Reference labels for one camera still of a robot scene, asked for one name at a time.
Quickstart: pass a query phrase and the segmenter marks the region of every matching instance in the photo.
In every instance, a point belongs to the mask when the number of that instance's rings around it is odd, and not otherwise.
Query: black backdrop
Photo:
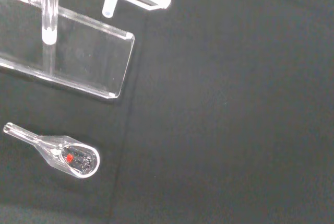
[[[0,124],[101,150],[78,181],[0,137],[1,223],[333,223],[334,0],[61,5],[136,36],[121,98],[0,74]]]

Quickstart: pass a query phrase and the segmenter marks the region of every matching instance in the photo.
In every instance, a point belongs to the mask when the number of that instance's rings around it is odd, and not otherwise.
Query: clear acrylic stand
[[[127,0],[147,10],[171,0]],[[117,0],[105,0],[111,18]],[[0,0],[0,66],[92,95],[120,95],[135,37],[58,0]]]

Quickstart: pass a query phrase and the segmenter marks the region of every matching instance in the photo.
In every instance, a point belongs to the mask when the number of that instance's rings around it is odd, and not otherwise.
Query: acrylic base plate
[[[40,0],[0,0],[0,66],[117,98],[134,35],[60,7],[57,43],[46,45],[40,7]]]

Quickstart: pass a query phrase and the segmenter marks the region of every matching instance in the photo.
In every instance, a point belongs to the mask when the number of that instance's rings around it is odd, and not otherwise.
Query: clear plastic tube
[[[102,14],[106,18],[114,16],[115,8],[118,0],[104,0]]]
[[[57,41],[59,0],[41,0],[42,3],[42,40],[52,45]]]
[[[54,74],[56,65],[56,44],[43,44],[43,70],[47,74]]]
[[[4,132],[31,145],[38,143],[38,135],[10,122],[5,125]]]

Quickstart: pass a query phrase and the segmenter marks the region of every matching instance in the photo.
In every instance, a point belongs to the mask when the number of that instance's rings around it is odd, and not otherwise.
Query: clear glass scoop
[[[77,178],[91,177],[100,165],[98,151],[68,136],[39,136],[13,123],[4,133],[33,145],[48,164]]]

